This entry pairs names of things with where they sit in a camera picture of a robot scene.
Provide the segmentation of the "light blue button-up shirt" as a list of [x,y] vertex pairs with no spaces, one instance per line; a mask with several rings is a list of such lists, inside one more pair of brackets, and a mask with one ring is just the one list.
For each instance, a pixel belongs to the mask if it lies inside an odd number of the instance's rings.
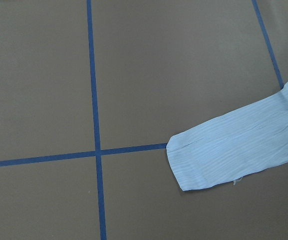
[[288,82],[272,96],[172,136],[166,150],[183,191],[288,163]]

